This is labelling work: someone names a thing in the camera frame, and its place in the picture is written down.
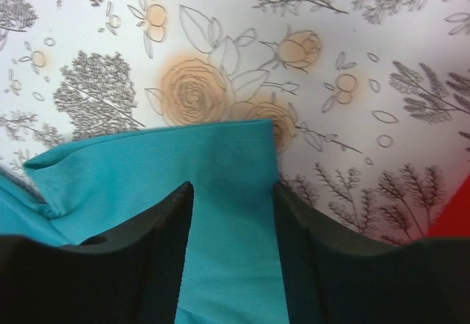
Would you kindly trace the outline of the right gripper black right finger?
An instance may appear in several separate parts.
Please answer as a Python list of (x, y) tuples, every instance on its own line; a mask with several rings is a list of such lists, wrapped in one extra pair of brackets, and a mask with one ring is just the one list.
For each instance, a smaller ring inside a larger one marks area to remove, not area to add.
[(467, 323), (469, 240), (403, 247), (356, 233), (283, 183), (273, 188), (291, 323)]

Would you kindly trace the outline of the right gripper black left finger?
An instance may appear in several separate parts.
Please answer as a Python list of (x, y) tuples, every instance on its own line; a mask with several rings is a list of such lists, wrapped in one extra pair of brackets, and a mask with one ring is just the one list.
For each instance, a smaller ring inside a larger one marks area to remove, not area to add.
[(194, 190), (79, 245), (1, 238), (3, 323), (173, 323)]

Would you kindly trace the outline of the teal t-shirt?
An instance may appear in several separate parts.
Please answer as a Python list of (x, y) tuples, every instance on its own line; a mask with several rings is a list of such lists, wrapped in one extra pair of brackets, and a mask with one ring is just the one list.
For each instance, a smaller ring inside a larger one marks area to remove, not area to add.
[(278, 167), (268, 120), (124, 132), (59, 145), (24, 170), (39, 197), (1, 178), (1, 232), (79, 244), (195, 191), (177, 323), (286, 323), (272, 210)]

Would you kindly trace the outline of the red plastic tray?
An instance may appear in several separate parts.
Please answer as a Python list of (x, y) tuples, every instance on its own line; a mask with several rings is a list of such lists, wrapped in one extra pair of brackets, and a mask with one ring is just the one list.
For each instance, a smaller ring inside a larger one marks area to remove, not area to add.
[(427, 233), (428, 237), (463, 237), (470, 235), (470, 180), (459, 187)]

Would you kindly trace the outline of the floral patterned table mat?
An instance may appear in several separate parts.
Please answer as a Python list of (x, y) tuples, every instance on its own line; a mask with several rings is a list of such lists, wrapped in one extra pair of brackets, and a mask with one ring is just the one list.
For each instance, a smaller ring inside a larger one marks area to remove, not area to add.
[(469, 0), (1, 0), (1, 171), (71, 140), (269, 118), (281, 176), (423, 237), (469, 172)]

